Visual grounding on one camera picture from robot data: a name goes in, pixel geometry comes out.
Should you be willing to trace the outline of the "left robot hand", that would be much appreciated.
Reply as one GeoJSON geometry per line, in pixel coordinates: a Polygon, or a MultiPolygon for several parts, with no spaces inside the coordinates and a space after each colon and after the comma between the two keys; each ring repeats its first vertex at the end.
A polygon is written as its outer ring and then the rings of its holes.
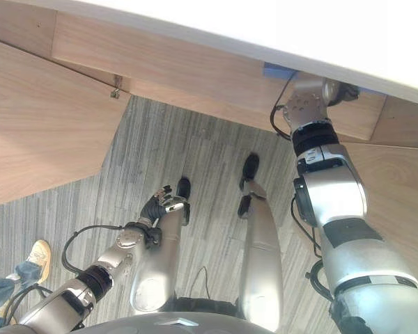
{"type": "Polygon", "coordinates": [[[154,223],[169,212],[182,209],[187,204],[186,197],[172,195],[172,188],[169,185],[158,189],[143,206],[140,217],[154,223]]]}

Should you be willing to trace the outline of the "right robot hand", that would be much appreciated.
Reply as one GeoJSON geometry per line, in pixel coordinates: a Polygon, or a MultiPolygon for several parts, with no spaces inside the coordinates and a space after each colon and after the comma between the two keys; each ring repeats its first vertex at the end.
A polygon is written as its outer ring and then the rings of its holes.
{"type": "Polygon", "coordinates": [[[333,79],[325,79],[322,96],[326,106],[335,106],[341,102],[350,102],[359,97],[359,87],[333,79]]]}

